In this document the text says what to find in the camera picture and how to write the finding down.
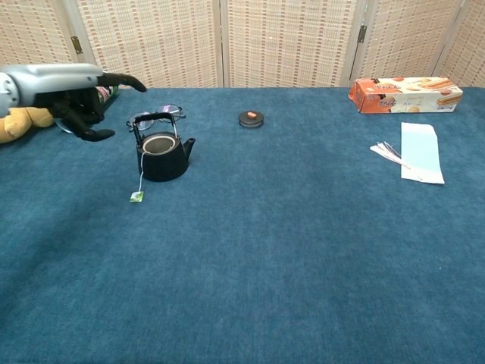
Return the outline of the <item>left silver-black robot hand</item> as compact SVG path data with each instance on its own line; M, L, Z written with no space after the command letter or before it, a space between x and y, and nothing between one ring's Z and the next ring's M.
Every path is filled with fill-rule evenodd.
M1 116L17 107L46 108L75 136L99 142L114 131L92 129L104 118L98 88L120 85L147 91L132 75L108 72L90 63L5 65L1 67Z

